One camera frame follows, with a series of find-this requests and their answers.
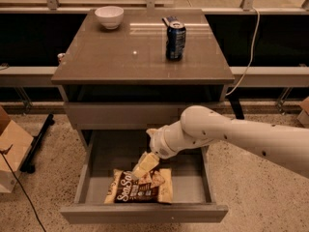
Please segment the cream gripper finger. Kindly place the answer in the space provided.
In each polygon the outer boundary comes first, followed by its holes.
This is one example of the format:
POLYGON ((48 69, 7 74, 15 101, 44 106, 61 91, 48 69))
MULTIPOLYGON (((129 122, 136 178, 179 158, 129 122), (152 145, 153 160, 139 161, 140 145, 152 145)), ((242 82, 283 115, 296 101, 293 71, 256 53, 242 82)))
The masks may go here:
POLYGON ((144 152, 132 169, 132 178, 140 179, 159 164, 159 157, 153 152, 144 152))

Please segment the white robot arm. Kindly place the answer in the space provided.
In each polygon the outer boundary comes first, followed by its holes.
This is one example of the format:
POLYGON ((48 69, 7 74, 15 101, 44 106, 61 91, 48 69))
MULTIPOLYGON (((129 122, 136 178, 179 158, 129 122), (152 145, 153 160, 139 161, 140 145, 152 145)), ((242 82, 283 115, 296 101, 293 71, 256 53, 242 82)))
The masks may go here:
POLYGON ((160 160, 220 140, 309 177, 308 129, 231 119, 194 105, 184 110, 176 123, 148 129, 147 134, 151 138, 151 151, 143 154, 133 168, 135 179, 157 167, 160 160))

